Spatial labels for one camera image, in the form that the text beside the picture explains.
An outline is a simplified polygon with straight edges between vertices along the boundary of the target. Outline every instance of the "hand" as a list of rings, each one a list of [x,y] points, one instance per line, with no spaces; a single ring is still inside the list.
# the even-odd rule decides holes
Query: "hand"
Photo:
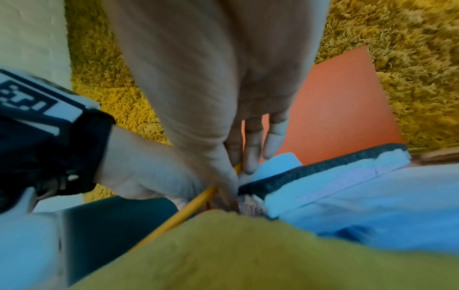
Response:
[[[177,149],[113,126],[95,181],[129,199],[190,200],[206,189]]]
[[[108,0],[136,83],[188,164],[237,192],[284,140],[288,112],[314,62],[328,0]],[[263,145],[262,115],[270,127]],[[245,148],[241,123],[245,121]]]

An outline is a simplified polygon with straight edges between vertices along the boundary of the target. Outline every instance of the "shag rug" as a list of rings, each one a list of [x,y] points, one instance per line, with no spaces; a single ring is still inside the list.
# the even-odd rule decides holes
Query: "shag rug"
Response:
[[[66,0],[74,91],[119,126],[167,143],[98,0]],[[367,45],[412,151],[459,143],[459,0],[334,0],[316,63]],[[113,195],[102,186],[85,201]]]

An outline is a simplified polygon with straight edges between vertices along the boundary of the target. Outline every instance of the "white wall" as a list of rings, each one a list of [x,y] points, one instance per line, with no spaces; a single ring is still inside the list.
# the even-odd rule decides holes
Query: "white wall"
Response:
[[[71,89],[64,7],[64,0],[0,0],[0,66]]]

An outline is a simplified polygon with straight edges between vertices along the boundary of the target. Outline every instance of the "orange paper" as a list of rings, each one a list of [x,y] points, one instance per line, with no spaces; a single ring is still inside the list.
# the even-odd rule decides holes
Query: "orange paper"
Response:
[[[268,116],[263,117],[265,131]],[[290,112],[278,154],[304,164],[386,143],[403,143],[367,47],[312,67]]]

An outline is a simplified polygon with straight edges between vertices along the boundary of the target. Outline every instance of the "yellow pencil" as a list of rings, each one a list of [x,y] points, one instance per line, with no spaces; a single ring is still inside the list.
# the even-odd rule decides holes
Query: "yellow pencil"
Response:
[[[234,170],[237,174],[239,174],[242,170],[242,166],[236,165]],[[136,244],[131,251],[137,250],[149,242],[151,242],[156,237],[164,234],[171,228],[174,228],[181,224],[182,222],[186,221],[193,213],[195,213],[200,207],[202,207],[206,202],[214,197],[215,193],[217,193],[217,189],[215,187],[207,188],[203,193],[198,195],[195,199],[193,199],[189,204],[187,204],[181,211],[170,217],[167,221],[165,221],[162,225],[157,227],[154,231],[152,231],[148,236],[146,236],[142,241]]]

